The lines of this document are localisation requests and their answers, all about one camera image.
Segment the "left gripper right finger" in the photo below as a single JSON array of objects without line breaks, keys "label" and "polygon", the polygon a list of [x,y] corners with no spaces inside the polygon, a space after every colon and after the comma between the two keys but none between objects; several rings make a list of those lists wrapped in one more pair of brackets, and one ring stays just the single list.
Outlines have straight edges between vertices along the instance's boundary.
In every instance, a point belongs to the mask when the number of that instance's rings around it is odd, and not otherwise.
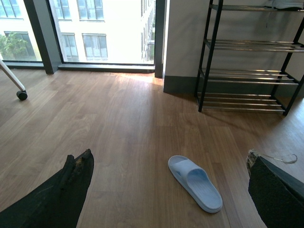
[{"label": "left gripper right finger", "polygon": [[247,157],[248,192],[268,228],[304,226],[304,183],[269,162],[256,150]]}]

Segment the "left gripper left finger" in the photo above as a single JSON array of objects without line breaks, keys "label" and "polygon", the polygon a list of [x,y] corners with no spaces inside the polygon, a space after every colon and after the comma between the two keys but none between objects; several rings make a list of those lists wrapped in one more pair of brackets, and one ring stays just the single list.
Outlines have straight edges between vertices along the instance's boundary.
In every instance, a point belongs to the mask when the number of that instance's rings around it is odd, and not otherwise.
[{"label": "left gripper left finger", "polygon": [[2,228],[75,228],[94,170],[90,149],[0,213]]}]

